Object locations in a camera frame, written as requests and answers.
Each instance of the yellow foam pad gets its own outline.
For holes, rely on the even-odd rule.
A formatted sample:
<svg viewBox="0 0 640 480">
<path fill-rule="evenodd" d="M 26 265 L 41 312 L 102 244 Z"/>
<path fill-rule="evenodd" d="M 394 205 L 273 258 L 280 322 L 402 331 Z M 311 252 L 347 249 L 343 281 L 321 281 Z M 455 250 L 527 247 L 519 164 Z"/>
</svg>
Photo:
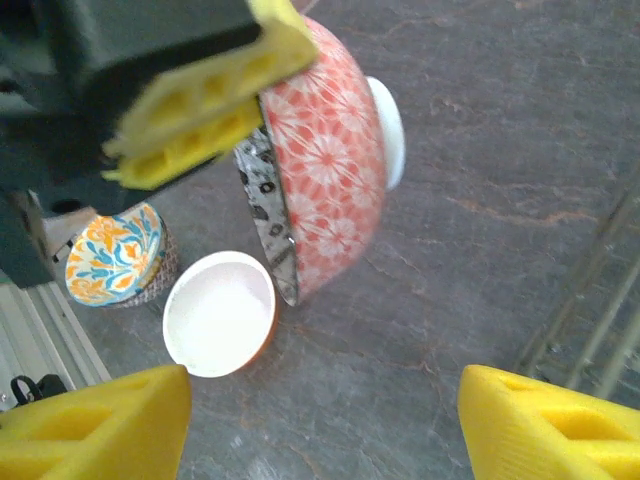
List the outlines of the yellow foam pad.
<svg viewBox="0 0 640 480">
<path fill-rule="evenodd" d="M 191 415 L 182 366 L 0 414 L 0 479 L 174 480 Z"/>
<path fill-rule="evenodd" d="M 462 375 L 476 480 L 638 480 L 640 412 L 489 367 Z"/>
<path fill-rule="evenodd" d="M 262 125 L 256 96 L 305 68 L 317 50 L 290 0 L 247 0 L 262 34 L 242 48 L 158 75 L 120 120 L 107 180 L 154 190 Z"/>
</svg>

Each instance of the gray stone floor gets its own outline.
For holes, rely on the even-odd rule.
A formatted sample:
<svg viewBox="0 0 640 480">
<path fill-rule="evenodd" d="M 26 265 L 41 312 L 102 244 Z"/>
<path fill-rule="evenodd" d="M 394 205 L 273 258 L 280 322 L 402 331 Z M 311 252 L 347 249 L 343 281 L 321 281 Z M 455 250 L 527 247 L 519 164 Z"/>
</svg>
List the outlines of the gray stone floor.
<svg viewBox="0 0 640 480">
<path fill-rule="evenodd" d="M 397 96 L 404 183 L 355 268 L 282 313 L 249 369 L 193 379 L 181 479 L 471 479 L 465 365 L 510 368 L 640 153 L 635 0 L 323 0 L 312 16 Z M 260 256 L 217 165 L 154 200 L 184 267 Z M 163 301 L 78 307 L 114 376 L 170 362 Z"/>
</svg>

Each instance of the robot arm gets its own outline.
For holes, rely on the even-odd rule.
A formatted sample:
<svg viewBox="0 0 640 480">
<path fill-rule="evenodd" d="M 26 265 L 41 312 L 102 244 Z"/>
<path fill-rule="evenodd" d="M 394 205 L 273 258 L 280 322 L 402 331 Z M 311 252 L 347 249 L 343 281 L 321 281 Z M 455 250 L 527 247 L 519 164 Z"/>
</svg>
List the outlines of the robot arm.
<svg viewBox="0 0 640 480">
<path fill-rule="evenodd" d="M 0 11 L 0 270 L 52 280 L 42 216 L 112 215 L 262 124 L 315 58 L 289 0 L 50 0 Z M 39 202 L 35 202 L 36 192 Z"/>
</svg>

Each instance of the red patterned bowl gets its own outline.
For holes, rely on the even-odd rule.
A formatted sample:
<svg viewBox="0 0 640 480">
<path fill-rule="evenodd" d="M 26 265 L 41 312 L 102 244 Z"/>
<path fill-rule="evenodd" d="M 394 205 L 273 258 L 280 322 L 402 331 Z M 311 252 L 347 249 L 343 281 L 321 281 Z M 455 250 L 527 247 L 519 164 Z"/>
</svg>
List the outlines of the red patterned bowl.
<svg viewBox="0 0 640 480">
<path fill-rule="evenodd" d="M 307 19 L 320 55 L 261 95 L 267 125 L 236 149 L 258 233 L 290 305 L 352 265 L 380 219 L 385 132 L 345 46 Z"/>
</svg>

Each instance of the small white bowl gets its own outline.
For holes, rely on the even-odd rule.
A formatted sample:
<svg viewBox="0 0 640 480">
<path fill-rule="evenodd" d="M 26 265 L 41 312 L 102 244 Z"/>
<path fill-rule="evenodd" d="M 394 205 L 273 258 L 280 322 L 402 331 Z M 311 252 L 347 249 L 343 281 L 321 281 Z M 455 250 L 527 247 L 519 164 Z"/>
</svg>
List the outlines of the small white bowl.
<svg viewBox="0 0 640 480">
<path fill-rule="evenodd" d="M 171 358 L 191 375 L 223 377 L 266 347 L 275 326 L 276 294 L 267 270 L 241 252 L 205 257 L 178 279 L 164 309 Z"/>
<path fill-rule="evenodd" d="M 404 127 L 398 105 L 389 89 L 377 78 L 367 77 L 373 100 L 378 109 L 378 117 L 384 136 L 384 153 L 387 163 L 387 191 L 395 189 L 402 175 L 406 163 L 406 144 Z"/>
</svg>

